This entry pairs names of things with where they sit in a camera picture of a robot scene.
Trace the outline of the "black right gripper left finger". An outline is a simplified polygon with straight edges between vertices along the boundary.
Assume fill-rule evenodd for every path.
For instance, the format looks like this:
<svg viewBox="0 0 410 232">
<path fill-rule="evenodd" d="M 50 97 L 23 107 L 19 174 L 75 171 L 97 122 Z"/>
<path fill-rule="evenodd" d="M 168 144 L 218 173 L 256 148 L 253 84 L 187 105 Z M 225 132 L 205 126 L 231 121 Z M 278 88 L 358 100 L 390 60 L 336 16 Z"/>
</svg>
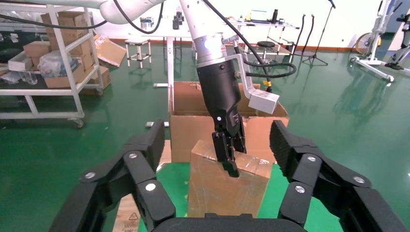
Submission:
<svg viewBox="0 0 410 232">
<path fill-rule="evenodd" d="M 132 195 L 146 230 L 176 216 L 176 208 L 157 180 L 165 145 L 165 125 L 156 120 L 143 134 L 129 139 L 112 159 L 84 172 L 49 231 L 100 232 L 106 215 Z"/>
</svg>

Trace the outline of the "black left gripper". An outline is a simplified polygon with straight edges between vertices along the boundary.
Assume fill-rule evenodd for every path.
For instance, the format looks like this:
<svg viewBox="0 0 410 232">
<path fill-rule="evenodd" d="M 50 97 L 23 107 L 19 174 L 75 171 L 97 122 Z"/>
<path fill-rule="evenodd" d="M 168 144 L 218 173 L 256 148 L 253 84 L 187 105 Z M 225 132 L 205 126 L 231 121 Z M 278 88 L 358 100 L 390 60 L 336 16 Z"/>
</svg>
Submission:
<svg viewBox="0 0 410 232">
<path fill-rule="evenodd" d="M 205 106 L 214 120 L 212 133 L 217 161 L 230 177 L 238 178 L 234 149 L 247 153 L 242 117 L 237 106 L 241 93 L 232 60 L 197 68 Z"/>
</svg>

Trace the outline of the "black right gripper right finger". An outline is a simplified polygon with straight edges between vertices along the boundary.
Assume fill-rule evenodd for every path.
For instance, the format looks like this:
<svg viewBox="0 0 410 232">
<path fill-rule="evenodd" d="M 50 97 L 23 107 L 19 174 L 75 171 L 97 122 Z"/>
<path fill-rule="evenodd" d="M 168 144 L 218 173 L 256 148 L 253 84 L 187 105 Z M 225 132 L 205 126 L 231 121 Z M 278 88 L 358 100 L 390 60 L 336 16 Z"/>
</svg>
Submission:
<svg viewBox="0 0 410 232">
<path fill-rule="evenodd" d="M 278 217 L 304 227 L 312 198 L 338 217 L 345 232 L 405 232 L 406 225 L 371 181 L 328 158 L 310 139 L 273 121 L 270 148 L 289 185 Z"/>
</svg>

